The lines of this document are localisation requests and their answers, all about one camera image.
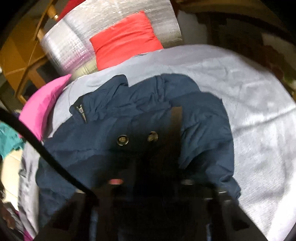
navy jacket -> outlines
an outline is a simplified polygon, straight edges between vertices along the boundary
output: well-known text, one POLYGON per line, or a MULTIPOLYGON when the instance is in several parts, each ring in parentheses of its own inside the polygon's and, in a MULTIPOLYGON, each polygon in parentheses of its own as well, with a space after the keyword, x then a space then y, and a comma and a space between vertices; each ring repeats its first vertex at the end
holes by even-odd
MULTIPOLYGON (((89 188, 100 186, 144 152, 151 131, 162 138, 170 126, 171 108, 182 106, 179 168, 188 179, 225 188, 233 198, 240 189, 233 179, 234 149, 222 100, 201 92, 188 76, 162 74, 131 87, 124 75, 81 96, 45 148, 89 188), (128 136, 119 146, 117 138, 128 136)), ((44 226, 75 188, 40 159, 39 224, 44 226)))

wooden chair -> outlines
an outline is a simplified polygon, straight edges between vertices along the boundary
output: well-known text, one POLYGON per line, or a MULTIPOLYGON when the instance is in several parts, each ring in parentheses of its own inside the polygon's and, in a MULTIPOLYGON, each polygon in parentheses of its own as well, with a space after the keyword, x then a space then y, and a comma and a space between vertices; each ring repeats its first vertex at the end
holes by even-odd
POLYGON ((37 28, 35 30, 35 33, 34 33, 34 40, 39 40, 41 41, 44 37, 44 26, 46 24, 46 22, 48 21, 48 19, 53 19, 55 21, 57 21, 58 19, 58 14, 57 14, 57 11, 55 9, 55 4, 57 3, 58 0, 50 0, 46 9, 44 10, 40 20, 39 20, 39 23, 37 25, 37 28))
POLYGON ((37 72, 37 69, 48 61, 39 41, 44 36, 43 27, 47 20, 58 18, 54 8, 56 2, 57 0, 49 2, 37 28, 33 19, 22 18, 12 30, 0 51, 0 66, 3 74, 15 91, 15 97, 22 104, 26 103, 22 94, 29 80, 38 89, 46 84, 37 72))
POLYGON ((219 46, 217 32, 226 19, 237 19, 275 33, 291 41, 291 36, 277 17, 260 0, 175 0, 180 10, 195 13, 198 22, 205 24, 208 43, 219 46))

chair leg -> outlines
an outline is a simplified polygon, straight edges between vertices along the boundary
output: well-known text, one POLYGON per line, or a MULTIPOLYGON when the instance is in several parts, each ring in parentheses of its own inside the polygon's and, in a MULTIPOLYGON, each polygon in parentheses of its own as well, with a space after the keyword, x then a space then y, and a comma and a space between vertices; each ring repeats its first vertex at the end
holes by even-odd
POLYGON ((226 18, 220 17, 216 13, 197 13, 198 23, 205 24, 207 27, 208 44, 220 46, 219 25, 226 25, 226 18))
POLYGON ((45 81, 38 74, 36 69, 30 70, 28 76, 37 89, 40 89, 42 86, 46 85, 45 81))
POLYGON ((18 100, 19 100, 23 105, 26 104, 27 101, 26 101, 26 99, 25 99, 22 95, 18 95, 17 98, 18 98, 18 100))

pink pillow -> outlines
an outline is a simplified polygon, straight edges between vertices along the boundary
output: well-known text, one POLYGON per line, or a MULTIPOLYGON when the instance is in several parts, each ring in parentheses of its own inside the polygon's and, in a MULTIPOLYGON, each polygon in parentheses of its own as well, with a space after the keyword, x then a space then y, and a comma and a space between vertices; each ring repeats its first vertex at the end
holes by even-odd
POLYGON ((19 120, 32 131, 39 141, 42 140, 48 114, 70 77, 71 74, 68 74, 42 86, 29 98, 20 113, 19 120))

gray fabric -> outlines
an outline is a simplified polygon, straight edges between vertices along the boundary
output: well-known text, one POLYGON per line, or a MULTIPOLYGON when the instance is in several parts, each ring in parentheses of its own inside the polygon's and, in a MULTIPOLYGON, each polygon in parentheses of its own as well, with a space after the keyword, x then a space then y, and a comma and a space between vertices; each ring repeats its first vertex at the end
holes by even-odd
POLYGON ((51 59, 74 77, 97 71, 89 39, 124 17, 144 10, 164 48, 182 44, 169 0, 86 0, 60 20, 41 41, 51 59))
POLYGON ((296 222, 296 104, 270 72, 234 52, 178 46, 80 77, 57 100, 50 136, 71 116, 69 108, 79 96, 113 76, 124 74, 134 85, 162 73, 186 74, 201 91, 222 99, 234 138, 240 206, 269 241, 284 240, 296 222))
POLYGON ((39 157, 39 153, 26 142, 19 171, 18 208, 20 219, 33 238, 38 233, 39 188, 35 181, 35 175, 39 157))

